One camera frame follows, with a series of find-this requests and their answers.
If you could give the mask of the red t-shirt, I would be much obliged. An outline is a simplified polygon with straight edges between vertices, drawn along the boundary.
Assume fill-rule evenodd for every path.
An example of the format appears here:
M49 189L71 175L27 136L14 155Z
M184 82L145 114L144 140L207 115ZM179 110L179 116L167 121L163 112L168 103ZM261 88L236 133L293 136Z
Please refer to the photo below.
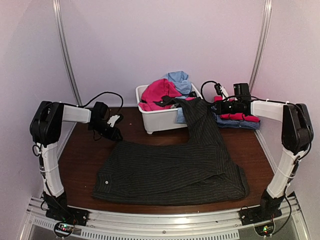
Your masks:
M220 114L219 117L223 120L233 120L233 121L247 121L252 123L259 123L260 119L256 116L245 115L244 113L227 113Z

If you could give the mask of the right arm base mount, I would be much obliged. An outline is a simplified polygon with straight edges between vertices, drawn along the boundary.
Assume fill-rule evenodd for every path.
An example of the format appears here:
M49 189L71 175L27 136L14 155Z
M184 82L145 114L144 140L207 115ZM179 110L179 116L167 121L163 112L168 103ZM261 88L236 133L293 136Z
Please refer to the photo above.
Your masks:
M241 224L243 226L250 224L257 224L265 221L272 221L274 218L281 217L282 211L280 209L276 209L271 213L263 213L262 207L260 205L254 207L243 206L238 211L239 218L241 220Z

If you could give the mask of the black striped shirt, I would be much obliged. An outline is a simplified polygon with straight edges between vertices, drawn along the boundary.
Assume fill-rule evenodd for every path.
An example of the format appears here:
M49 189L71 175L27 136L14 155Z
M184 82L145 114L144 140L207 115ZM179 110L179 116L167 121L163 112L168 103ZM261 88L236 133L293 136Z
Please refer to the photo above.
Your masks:
M98 170L92 196L133 205L185 206L238 200L250 188L233 162L207 103L179 99L189 139L183 144L120 141Z

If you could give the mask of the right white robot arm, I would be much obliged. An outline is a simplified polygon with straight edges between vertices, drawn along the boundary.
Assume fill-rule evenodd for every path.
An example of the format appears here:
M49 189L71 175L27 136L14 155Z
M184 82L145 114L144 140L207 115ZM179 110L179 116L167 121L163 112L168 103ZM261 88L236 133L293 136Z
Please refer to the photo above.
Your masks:
M308 108L304 103L282 102L252 96L246 83L234 84L234 94L215 83L215 91L222 99L212 103L216 115L244 114L263 117L282 124L282 154L277 170L264 190L256 210L259 220L268 220L286 197L287 188L295 178L301 160L309 153L314 137Z

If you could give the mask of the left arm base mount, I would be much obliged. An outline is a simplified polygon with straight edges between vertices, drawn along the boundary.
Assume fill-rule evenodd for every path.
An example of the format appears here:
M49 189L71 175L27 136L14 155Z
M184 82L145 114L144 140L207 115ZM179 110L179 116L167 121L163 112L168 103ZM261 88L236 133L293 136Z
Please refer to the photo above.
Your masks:
M86 226L89 211L74 207L67 207L67 211L63 209L48 209L45 216L70 225Z

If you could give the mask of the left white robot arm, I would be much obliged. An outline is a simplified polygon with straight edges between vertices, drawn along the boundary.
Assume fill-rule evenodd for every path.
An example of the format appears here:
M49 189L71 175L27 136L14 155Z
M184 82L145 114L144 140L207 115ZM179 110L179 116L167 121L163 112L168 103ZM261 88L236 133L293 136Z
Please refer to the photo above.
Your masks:
M58 164L58 141L62 124L87 124L88 130L111 141L123 139L116 124L123 120L119 112L106 118L109 108L103 102L96 102L93 108L85 108L62 102L42 101L31 121L29 131L33 140L32 151L39 159L39 171L43 180L43 197L52 212L61 222L69 221L73 212L67 205Z

